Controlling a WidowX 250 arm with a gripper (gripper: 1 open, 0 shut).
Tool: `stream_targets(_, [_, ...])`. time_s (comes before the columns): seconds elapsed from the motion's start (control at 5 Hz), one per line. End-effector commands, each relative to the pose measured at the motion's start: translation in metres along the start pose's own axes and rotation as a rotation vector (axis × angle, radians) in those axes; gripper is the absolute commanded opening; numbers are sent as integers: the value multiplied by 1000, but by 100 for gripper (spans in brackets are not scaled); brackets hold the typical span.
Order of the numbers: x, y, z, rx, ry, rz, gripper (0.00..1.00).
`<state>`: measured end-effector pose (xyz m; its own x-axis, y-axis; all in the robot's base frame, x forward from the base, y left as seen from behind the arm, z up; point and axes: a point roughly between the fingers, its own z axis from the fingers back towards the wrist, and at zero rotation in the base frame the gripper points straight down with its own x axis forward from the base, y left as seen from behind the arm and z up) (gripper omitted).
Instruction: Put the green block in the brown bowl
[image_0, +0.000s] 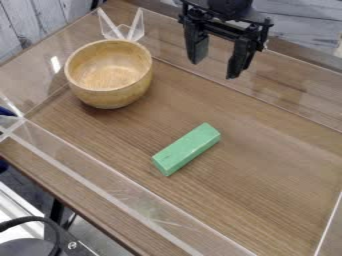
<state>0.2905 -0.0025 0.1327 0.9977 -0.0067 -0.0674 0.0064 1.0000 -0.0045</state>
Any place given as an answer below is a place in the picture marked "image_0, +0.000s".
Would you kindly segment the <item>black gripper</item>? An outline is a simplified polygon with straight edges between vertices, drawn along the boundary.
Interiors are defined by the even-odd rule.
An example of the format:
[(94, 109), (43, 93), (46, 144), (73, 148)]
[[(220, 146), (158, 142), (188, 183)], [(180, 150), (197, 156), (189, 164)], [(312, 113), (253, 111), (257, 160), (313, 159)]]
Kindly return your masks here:
[(229, 60), (228, 79), (236, 79), (249, 68), (256, 51), (266, 47), (274, 26), (253, 7), (254, 0), (181, 0), (180, 22), (185, 28), (188, 57), (198, 64), (208, 56), (209, 34), (236, 41)]

